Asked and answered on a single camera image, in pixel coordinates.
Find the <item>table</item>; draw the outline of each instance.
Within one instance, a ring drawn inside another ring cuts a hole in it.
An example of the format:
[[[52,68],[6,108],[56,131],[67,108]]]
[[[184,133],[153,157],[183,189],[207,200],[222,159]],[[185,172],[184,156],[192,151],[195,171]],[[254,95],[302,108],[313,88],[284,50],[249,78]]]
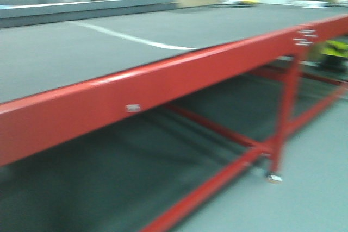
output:
[[[166,107],[249,149],[142,231],[165,231],[259,157],[271,181],[288,136],[346,91],[292,118],[300,61],[311,43],[347,33],[345,9],[199,7],[2,29],[0,165],[107,124]],[[261,67],[291,55],[288,69]],[[245,72],[284,83],[276,132],[259,142],[168,102]]]

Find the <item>red metal frame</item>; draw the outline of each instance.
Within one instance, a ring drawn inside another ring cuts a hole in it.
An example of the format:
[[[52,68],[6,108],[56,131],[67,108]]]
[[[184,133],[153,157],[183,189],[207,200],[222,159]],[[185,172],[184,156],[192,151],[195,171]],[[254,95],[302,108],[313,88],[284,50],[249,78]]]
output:
[[[245,170],[245,168],[249,167],[250,164],[255,162],[260,155],[262,155],[262,153],[263,150],[260,148],[250,149],[238,160],[230,163],[218,174],[210,178],[195,191],[188,194],[185,198],[168,209],[155,221],[144,227],[140,232],[161,232],[172,228],[176,223],[202,204],[207,198],[216,193],[229,181]]]
[[[347,83],[317,77],[316,80],[338,85],[338,89],[298,118],[291,118],[301,77],[300,60],[308,49],[296,45],[295,39],[301,37],[301,31],[305,29],[314,30],[318,35],[311,39],[314,42],[344,35],[348,32],[348,16],[337,16],[183,54],[151,65],[0,104],[0,166],[251,70],[253,74],[283,82],[284,92],[277,130],[275,135],[264,142],[237,134],[187,110],[166,105],[167,108],[224,137],[251,147],[238,160],[142,230],[166,231],[260,156],[268,154],[271,159],[270,170],[278,171],[287,137],[347,90]],[[269,67],[256,70],[284,55],[294,56],[291,67],[283,71],[285,74]],[[136,104],[140,110],[127,111],[127,106],[132,104]]]

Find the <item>yellow object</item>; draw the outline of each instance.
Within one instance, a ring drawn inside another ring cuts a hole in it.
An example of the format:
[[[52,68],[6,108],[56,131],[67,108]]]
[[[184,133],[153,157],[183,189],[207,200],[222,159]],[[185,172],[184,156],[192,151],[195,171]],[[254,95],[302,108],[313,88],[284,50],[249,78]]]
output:
[[[326,41],[322,54],[348,58],[348,44],[334,40]]]
[[[241,3],[248,4],[248,5],[255,5],[260,3],[259,0],[241,0]]]

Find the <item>gray felt surface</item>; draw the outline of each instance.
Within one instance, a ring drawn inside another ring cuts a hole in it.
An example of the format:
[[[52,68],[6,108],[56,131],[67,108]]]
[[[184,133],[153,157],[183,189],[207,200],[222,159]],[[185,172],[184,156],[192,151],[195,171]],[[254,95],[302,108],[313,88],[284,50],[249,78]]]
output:
[[[205,48],[346,12],[281,5],[198,7],[84,20],[168,45]],[[0,30],[0,103],[187,51],[123,40],[68,22]]]

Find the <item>white tape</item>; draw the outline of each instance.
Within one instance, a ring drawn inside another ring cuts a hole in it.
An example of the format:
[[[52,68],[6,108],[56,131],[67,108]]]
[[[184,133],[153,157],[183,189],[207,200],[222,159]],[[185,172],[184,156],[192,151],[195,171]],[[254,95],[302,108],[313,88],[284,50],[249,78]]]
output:
[[[172,46],[172,45],[167,45],[165,43],[158,43],[158,42],[154,42],[154,41],[138,38],[138,37],[135,37],[135,36],[119,33],[119,32],[110,30],[110,29],[105,28],[105,27],[95,26],[93,24],[88,24],[88,23],[85,23],[85,22],[69,21],[69,23],[76,24],[76,25],[81,26],[81,27],[89,28],[89,29],[98,31],[100,33],[104,33],[104,34],[107,34],[107,35],[115,36],[115,37],[122,38],[122,39],[125,39],[125,40],[138,42],[138,43],[143,43],[143,44],[149,45],[149,46],[155,46],[155,47],[159,47],[159,48],[172,49],[172,50],[184,50],[184,51],[189,51],[189,50],[195,50],[196,49],[196,48],[193,48],[193,47]]]

